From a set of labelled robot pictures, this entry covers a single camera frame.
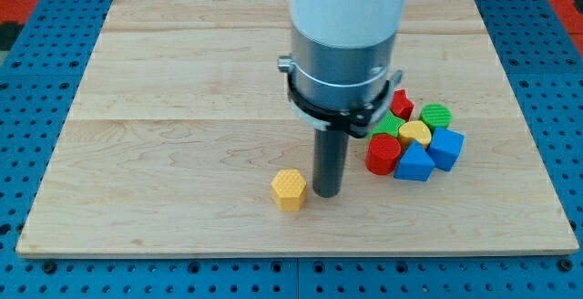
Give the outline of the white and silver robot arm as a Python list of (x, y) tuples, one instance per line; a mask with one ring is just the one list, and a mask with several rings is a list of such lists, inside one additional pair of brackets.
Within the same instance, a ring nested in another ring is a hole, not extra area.
[(361, 137), (389, 108), (405, 0), (290, 0), (291, 53), (278, 61), (293, 110), (319, 131)]

